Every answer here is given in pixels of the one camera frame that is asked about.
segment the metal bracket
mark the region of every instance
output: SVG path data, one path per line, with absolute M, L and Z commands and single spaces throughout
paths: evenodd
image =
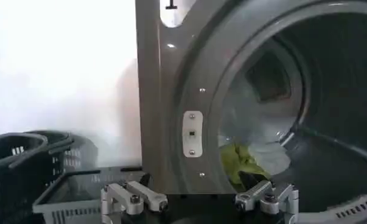
M 260 210 L 269 215 L 285 213 L 285 223 L 296 223 L 299 212 L 299 191 L 292 184 L 281 184 L 260 200 Z
M 114 215 L 114 206 L 118 205 L 129 215 L 138 215 L 144 210 L 144 201 L 141 197 L 132 194 L 118 184 L 109 184 L 101 189 L 102 222 L 112 224 L 110 215 Z M 118 217 L 114 224 L 121 223 Z
M 240 212 L 252 211 L 255 208 L 255 202 L 267 192 L 271 192 L 272 184 L 267 180 L 259 182 L 250 190 L 237 194 L 235 197 L 235 206 Z
M 260 210 L 266 214 L 276 215 L 285 212 L 285 223 L 298 221 L 299 191 L 292 184 L 281 184 L 272 188 L 269 181 L 261 181 L 247 192 L 237 194 L 235 206 L 239 211 L 252 211 L 255 203 L 260 201 Z
M 185 157 L 198 158 L 203 153 L 202 122 L 201 111 L 186 111 L 183 114 L 182 144 Z
M 168 207 L 166 195 L 156 193 L 138 182 L 128 182 L 127 190 L 139 195 L 153 212 L 163 212 Z

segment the industrial washing machine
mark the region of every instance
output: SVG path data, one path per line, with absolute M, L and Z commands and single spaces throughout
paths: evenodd
M 136 14 L 154 190 L 235 193 L 220 150 L 238 142 L 298 187 L 302 212 L 367 194 L 367 1 L 137 0 Z

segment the washing machine door opening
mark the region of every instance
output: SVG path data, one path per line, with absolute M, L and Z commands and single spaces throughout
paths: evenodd
M 288 182 L 301 211 L 367 194 L 367 15 L 294 24 L 267 40 L 235 75 L 220 112 L 225 173 Z

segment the yellow cloth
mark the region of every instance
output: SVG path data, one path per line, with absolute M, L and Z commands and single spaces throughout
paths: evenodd
M 261 174 L 266 178 L 270 175 L 256 164 L 255 159 L 248 153 L 248 147 L 242 144 L 229 144 L 221 148 L 221 160 L 225 172 L 232 184 L 241 185 L 239 172 Z

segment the printed number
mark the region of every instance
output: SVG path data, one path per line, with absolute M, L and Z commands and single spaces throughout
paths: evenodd
M 166 9 L 177 9 L 178 6 L 173 4 L 173 0 L 170 0 L 170 5 L 166 6 Z

